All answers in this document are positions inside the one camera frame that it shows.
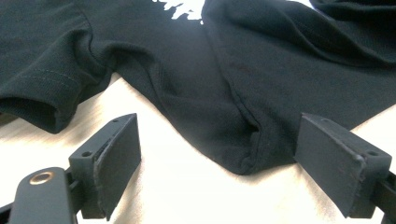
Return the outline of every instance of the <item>white print on fabric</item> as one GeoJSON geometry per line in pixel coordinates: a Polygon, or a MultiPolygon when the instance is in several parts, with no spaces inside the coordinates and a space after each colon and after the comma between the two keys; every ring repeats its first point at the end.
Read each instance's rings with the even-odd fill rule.
{"type": "Polygon", "coordinates": [[[188,20],[201,19],[201,11],[205,0],[152,0],[153,2],[165,2],[164,9],[176,8],[172,20],[177,20],[181,15],[187,14],[188,20]]]}

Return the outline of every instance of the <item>black cloth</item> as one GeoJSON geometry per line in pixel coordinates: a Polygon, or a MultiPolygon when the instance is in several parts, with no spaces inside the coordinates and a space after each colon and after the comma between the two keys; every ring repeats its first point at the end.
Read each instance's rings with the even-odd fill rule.
{"type": "Polygon", "coordinates": [[[1,1],[0,111],[58,133],[116,71],[231,172],[291,163],[302,112],[353,128],[396,102],[396,4],[312,4],[206,0],[201,25],[150,0],[1,1]]]}

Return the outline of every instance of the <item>white surface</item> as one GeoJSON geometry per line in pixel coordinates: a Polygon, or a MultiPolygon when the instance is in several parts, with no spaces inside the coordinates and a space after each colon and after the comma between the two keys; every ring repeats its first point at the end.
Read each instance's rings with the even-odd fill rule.
{"type": "MultiPolygon", "coordinates": [[[[53,135],[21,119],[0,117],[0,206],[11,203],[21,179],[67,158],[108,121],[137,113],[142,163],[109,223],[380,223],[345,219],[298,164],[256,175],[227,172],[189,145],[122,78],[78,107],[71,124],[53,135]]],[[[395,156],[396,109],[356,133],[395,156]]],[[[391,170],[396,172],[395,165],[391,170]]],[[[81,220],[79,223],[106,223],[81,220]]]]}

